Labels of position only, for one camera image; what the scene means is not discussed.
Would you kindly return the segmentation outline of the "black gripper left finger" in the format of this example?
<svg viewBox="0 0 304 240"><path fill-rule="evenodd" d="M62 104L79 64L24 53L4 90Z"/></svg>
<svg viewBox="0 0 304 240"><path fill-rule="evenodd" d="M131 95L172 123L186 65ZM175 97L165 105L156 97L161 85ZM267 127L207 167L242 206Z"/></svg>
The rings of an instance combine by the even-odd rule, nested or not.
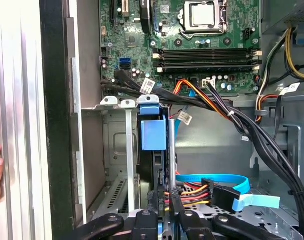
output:
<svg viewBox="0 0 304 240"><path fill-rule="evenodd" d="M159 192L147 194L147 209L130 212L127 218L107 213L74 230L75 240L157 240L162 237Z"/></svg>

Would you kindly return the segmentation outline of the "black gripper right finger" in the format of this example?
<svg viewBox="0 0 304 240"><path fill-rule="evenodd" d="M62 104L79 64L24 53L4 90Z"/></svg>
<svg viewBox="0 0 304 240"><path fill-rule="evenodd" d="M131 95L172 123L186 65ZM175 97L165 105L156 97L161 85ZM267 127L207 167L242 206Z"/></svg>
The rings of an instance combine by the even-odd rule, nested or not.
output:
<svg viewBox="0 0 304 240"><path fill-rule="evenodd" d="M192 210L186 210L178 193L170 193L170 212L175 226L188 240L281 240L261 227L229 214L218 214L208 221Z"/></svg>

